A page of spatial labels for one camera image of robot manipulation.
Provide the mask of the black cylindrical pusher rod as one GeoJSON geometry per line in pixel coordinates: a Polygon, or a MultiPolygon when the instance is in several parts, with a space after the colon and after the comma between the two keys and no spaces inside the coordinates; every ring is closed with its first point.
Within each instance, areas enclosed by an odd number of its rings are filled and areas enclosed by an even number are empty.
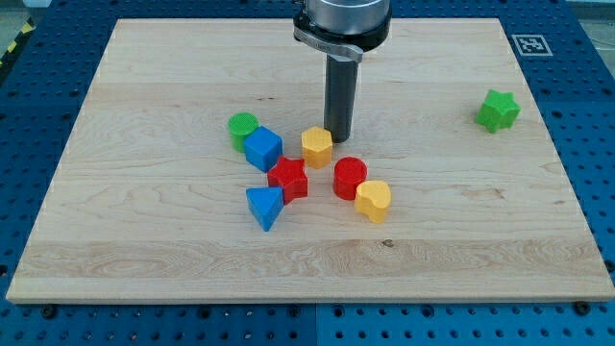
{"type": "Polygon", "coordinates": [[[357,72],[357,62],[327,56],[323,123],[335,143],[346,141],[351,134],[357,72]]]}

